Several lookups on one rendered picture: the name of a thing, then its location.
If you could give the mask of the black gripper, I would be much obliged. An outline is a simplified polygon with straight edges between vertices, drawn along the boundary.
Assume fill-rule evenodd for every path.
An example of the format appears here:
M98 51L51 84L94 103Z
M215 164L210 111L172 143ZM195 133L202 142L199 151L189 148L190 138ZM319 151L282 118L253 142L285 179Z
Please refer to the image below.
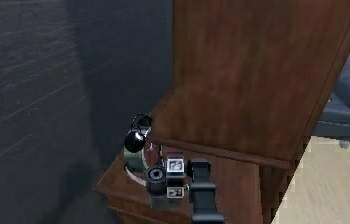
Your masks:
M154 196L166 194L166 172L163 167L149 168L145 173L147 191Z

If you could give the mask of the brown wooden cupboard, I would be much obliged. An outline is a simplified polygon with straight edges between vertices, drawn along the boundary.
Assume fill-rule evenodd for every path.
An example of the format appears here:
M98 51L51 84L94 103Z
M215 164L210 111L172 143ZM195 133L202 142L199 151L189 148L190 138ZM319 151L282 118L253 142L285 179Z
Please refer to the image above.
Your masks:
M146 157L211 163L226 224L272 224L350 54L350 0L173 0L173 82ZM151 207L123 151L96 189L122 224L190 224Z

